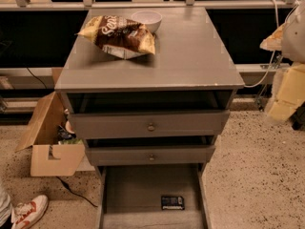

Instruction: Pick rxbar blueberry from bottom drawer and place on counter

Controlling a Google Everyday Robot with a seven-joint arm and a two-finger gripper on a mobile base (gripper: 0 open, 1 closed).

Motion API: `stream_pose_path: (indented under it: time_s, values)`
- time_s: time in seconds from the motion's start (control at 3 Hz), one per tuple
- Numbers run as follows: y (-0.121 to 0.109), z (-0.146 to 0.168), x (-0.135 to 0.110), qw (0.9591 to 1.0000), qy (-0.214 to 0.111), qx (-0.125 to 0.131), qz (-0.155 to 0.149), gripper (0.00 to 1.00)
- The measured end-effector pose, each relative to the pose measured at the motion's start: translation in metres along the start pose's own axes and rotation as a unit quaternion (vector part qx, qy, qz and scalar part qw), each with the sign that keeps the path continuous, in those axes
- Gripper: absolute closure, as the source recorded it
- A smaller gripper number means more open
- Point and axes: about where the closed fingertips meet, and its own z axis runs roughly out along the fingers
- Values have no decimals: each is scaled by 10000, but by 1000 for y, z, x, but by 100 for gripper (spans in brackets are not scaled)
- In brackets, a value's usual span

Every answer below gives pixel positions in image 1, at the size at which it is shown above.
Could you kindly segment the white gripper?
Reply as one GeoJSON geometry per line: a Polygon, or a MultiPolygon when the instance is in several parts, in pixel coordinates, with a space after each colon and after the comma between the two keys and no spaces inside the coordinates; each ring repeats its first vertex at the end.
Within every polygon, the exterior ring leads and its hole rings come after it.
{"type": "MultiPolygon", "coordinates": [[[[283,29],[279,26],[265,38],[260,48],[265,51],[281,51],[283,29]]],[[[288,120],[305,102],[305,65],[295,62],[288,69],[278,69],[274,75],[272,97],[266,105],[266,116],[273,122],[288,120]]]]}

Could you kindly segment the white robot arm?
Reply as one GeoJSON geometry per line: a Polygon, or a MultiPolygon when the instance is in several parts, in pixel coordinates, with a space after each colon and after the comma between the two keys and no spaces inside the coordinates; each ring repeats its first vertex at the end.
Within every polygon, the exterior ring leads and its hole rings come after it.
{"type": "Polygon", "coordinates": [[[276,122],[288,120],[305,102],[305,0],[299,4],[260,48],[281,51],[293,64],[274,76],[272,99],[266,106],[267,117],[276,122]]]}

